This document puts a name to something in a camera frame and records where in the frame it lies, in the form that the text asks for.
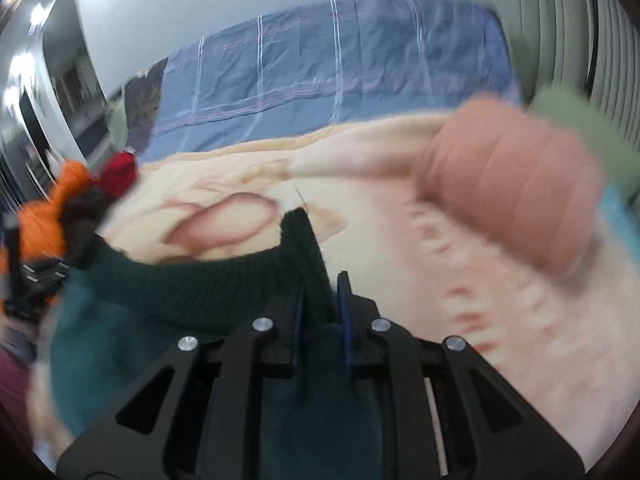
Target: orange jacket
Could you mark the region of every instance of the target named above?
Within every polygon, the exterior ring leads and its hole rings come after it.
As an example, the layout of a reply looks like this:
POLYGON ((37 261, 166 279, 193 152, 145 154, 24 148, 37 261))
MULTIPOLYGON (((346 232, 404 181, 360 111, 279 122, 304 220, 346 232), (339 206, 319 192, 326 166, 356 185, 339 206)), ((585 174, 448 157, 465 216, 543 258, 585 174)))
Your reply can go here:
MULTIPOLYGON (((66 161, 48 200, 34 200, 18 212, 20 257, 24 261, 64 256, 65 236, 60 217, 67 200, 84 193, 93 179, 80 162, 66 161)), ((0 274, 7 270, 6 248, 0 250, 0 274)))

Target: maroon fabric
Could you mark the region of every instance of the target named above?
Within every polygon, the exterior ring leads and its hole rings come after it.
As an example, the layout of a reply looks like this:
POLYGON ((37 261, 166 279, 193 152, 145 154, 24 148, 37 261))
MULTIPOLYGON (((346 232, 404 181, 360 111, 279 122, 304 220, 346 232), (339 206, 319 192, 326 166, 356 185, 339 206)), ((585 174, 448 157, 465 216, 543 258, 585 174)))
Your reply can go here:
POLYGON ((14 426, 25 438, 29 447, 33 439, 27 418, 26 395, 29 387, 29 371, 0 348, 0 402, 14 426))
POLYGON ((118 153, 102 170, 98 186, 117 200, 129 190, 137 176, 136 157, 132 153, 118 153))

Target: blue bed sheet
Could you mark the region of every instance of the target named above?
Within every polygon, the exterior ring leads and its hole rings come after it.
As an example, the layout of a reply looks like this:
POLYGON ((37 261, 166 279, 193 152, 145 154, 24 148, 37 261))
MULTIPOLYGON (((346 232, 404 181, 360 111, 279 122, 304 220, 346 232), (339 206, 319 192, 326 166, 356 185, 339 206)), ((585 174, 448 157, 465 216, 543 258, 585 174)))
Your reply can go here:
POLYGON ((143 162, 342 121, 519 102, 494 14, 460 0, 329 0, 258 16, 170 56, 143 162))

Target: teal fabric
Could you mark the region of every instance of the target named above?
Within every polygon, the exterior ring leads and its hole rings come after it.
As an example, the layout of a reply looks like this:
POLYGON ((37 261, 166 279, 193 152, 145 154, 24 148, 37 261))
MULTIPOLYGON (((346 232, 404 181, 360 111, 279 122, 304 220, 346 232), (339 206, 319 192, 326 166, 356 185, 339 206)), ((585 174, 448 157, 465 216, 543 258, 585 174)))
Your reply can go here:
POLYGON ((183 335, 221 335, 260 316, 271 298, 304 286, 303 323, 336 319, 332 290, 302 209, 282 219, 276 248, 240 258, 149 266, 96 237, 73 269, 51 345, 54 400, 73 434, 183 335))
POLYGON ((98 239, 91 265, 70 274, 50 356, 54 400, 69 430, 82 433, 183 335, 227 333, 300 282, 309 314, 300 366, 290 380, 264 383, 260 478, 381 479, 375 387, 352 381, 348 373, 342 330, 332 323, 331 290, 306 215, 286 215, 282 229, 274 250, 187 266, 142 266, 98 239))
POLYGON ((610 229, 624 244, 636 265, 640 266, 640 225, 632 217, 629 209, 625 208, 614 187, 607 187, 599 209, 607 219, 610 229))
POLYGON ((305 337, 293 380, 269 380, 262 407, 262 480, 382 479, 382 417, 373 384, 352 383, 342 330, 305 337))

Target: beige blanket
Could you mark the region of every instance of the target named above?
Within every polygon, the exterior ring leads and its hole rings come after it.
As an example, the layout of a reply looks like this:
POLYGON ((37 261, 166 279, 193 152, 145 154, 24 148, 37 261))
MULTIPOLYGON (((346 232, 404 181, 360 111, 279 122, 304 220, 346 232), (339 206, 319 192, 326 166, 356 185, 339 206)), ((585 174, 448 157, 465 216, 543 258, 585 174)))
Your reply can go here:
POLYGON ((172 156, 142 167, 102 234, 142 262, 228 258, 276 245, 283 213, 303 206, 333 280, 347 270, 415 336, 464 336, 590 467, 640 397, 638 270, 603 220, 581 268, 554 283, 418 202, 412 163, 446 117, 172 156))

